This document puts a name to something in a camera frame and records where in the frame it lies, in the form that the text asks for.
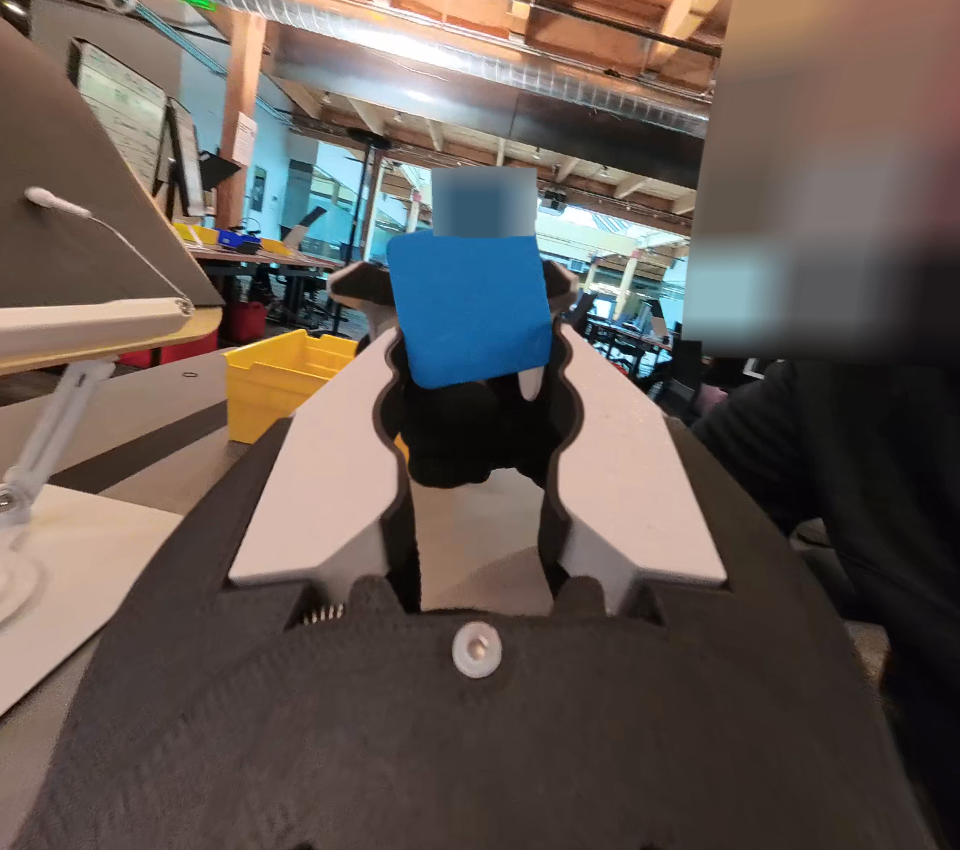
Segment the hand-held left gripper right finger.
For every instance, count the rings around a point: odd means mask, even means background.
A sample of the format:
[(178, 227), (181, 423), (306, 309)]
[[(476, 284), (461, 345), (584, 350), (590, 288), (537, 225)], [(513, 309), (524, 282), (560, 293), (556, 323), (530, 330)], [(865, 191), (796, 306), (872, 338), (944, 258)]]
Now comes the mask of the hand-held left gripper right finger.
[(591, 578), (621, 614), (653, 583), (726, 588), (664, 413), (569, 325), (554, 327), (539, 400), (558, 436), (539, 523), (551, 590)]

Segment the wooden post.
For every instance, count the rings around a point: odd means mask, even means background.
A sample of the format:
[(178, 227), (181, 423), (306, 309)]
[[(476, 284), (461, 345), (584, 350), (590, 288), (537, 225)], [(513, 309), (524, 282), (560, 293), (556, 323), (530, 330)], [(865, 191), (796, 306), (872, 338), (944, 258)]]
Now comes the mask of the wooden post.
[(236, 166), (217, 187), (216, 224), (230, 230), (244, 217), (247, 172), (258, 134), (255, 118), (266, 20), (231, 13), (219, 155)]

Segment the blue felt eraser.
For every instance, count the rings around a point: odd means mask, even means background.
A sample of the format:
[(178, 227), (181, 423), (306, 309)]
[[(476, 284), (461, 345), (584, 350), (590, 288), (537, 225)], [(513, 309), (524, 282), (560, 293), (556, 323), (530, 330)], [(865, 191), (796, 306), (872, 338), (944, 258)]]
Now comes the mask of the blue felt eraser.
[(396, 236), (387, 268), (410, 376), (436, 390), (544, 367), (552, 339), (533, 235)]

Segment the long wooden table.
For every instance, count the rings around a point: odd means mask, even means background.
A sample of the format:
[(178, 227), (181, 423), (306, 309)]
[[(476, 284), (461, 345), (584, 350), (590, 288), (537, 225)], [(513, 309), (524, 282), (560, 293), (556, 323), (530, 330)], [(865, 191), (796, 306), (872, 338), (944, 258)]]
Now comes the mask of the long wooden table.
[(187, 241), (184, 248), (197, 262), (227, 305), (264, 304), (268, 321), (284, 328), (316, 330), (321, 316), (307, 316), (308, 301), (324, 291), (340, 264), (301, 253), (242, 253), (220, 246)]

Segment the yellow plastic bin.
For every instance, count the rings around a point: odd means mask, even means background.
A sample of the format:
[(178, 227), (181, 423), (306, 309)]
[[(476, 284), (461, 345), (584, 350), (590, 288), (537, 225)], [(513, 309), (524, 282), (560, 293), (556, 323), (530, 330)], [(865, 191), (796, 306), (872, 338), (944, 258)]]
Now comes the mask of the yellow plastic bin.
[(406, 469), (409, 451), (397, 424), (385, 424), (378, 409), (398, 382), (388, 361), (399, 337), (397, 325), (357, 353), (357, 343), (332, 335), (289, 331), (227, 352), (225, 387), (231, 440), (255, 444), (277, 421), (298, 415), (291, 436), (297, 447), (316, 441), (306, 431), (344, 442), (347, 454), (390, 468)]

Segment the long silver duct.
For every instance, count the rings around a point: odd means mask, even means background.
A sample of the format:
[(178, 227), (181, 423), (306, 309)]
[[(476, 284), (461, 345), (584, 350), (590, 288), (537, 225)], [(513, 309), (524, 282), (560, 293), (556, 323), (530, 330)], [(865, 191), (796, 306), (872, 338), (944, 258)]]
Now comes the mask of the long silver duct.
[(704, 139), (710, 107), (677, 94), (553, 57), (514, 53), (483, 43), (479, 50), (417, 37), (408, 32), (302, 0), (215, 0), (233, 10), (320, 37), (460, 76), (572, 103)]

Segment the white sign board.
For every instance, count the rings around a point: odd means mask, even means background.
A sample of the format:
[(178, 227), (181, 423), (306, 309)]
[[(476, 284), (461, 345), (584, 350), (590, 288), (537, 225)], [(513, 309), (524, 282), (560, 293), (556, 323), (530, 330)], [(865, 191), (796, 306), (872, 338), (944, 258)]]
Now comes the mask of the white sign board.
[(71, 40), (67, 75), (130, 170), (152, 192), (162, 155), (164, 90), (88, 40)]

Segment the black floor stand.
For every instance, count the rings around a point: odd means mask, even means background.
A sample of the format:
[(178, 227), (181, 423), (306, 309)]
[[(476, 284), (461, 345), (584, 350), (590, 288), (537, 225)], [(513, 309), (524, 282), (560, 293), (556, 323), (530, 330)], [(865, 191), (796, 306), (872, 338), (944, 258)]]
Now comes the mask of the black floor stand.
[(348, 136), (355, 143), (362, 145), (364, 150), (349, 237), (342, 251), (342, 262), (346, 267), (369, 257), (383, 170), (383, 155), (392, 148), (392, 141), (388, 136), (370, 129), (352, 128), (348, 131)]

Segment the narrow white board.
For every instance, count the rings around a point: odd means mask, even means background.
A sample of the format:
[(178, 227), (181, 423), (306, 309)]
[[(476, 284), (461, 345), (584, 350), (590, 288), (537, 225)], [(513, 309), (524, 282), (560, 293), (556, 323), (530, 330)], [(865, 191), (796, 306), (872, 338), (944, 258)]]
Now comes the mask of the narrow white board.
[(201, 219), (207, 211), (196, 127), (174, 97), (166, 100), (151, 196), (170, 222)]

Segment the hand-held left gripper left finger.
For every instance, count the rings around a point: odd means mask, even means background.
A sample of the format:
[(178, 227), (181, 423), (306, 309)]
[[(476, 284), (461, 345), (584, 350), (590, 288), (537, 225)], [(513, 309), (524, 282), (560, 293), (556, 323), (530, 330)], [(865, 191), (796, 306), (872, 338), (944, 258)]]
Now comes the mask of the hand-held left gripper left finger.
[(354, 582), (387, 580), (422, 606), (422, 571), (402, 428), (406, 356), (398, 327), (291, 417), (228, 572), (236, 586), (306, 582), (345, 604)]

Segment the wooden board with black mat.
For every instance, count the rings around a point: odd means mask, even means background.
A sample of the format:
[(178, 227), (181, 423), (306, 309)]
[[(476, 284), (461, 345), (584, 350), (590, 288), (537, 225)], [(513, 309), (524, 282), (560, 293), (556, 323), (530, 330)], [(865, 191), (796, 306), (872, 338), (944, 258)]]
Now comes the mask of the wooden board with black mat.
[(217, 330), (223, 300), (149, 192), (127, 166), (64, 72), (2, 21), (1, 312), (5, 308), (104, 304), (174, 297), (110, 232), (88, 220), (35, 207), (29, 187), (92, 211), (121, 232), (195, 306), (180, 330), (130, 344), (2, 361), (2, 375), (122, 356), (198, 340)]

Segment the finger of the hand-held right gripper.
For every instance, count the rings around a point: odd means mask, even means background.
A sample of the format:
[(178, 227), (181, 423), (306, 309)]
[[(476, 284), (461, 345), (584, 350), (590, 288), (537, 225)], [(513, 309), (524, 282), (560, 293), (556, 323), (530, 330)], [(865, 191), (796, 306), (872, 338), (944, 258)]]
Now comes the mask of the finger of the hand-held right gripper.
[(549, 310), (568, 311), (580, 295), (577, 275), (552, 259), (543, 259), (541, 264)]
[(399, 323), (390, 271), (381, 264), (358, 260), (334, 272), (328, 279), (328, 295), (366, 317), (369, 342)]

